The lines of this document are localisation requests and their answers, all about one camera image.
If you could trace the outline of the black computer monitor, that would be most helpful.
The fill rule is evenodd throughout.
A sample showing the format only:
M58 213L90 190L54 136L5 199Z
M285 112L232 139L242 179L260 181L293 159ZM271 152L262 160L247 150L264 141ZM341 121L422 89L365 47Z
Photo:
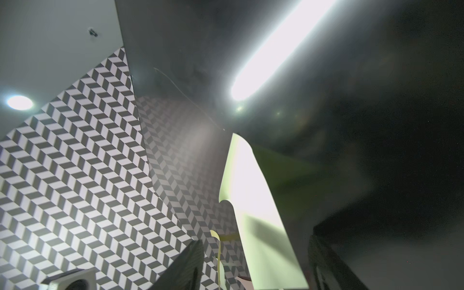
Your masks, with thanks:
M464 287L464 4L336 1L277 71L240 71L297 1L117 1L139 97L225 157L257 147L309 283L329 245L371 290Z

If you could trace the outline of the yellow sticky strip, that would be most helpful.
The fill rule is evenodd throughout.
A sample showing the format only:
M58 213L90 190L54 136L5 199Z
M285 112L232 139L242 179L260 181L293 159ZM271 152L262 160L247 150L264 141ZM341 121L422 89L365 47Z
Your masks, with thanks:
M217 258L216 258L217 260L217 282L218 282L220 290L225 290L227 289L227 287L226 287L226 279L225 279L225 270L221 262L221 237L214 230L210 230L210 234L213 238L217 240L217 245L218 245Z

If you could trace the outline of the large green sticky note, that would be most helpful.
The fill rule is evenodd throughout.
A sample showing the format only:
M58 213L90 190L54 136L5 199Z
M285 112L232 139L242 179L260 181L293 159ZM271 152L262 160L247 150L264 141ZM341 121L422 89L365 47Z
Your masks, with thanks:
M237 134L230 141L219 201L233 207L255 289L309 289L253 150Z

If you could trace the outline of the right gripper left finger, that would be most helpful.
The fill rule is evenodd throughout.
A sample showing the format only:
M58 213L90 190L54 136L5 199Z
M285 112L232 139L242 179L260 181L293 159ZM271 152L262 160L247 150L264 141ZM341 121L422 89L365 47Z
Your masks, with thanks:
M193 240L148 290L199 290L203 264L203 242Z

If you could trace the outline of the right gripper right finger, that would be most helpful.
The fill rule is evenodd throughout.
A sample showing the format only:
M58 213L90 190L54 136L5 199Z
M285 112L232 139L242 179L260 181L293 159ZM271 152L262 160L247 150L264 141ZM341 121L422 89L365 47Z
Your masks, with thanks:
M321 237L311 236L308 256L317 290L368 290Z

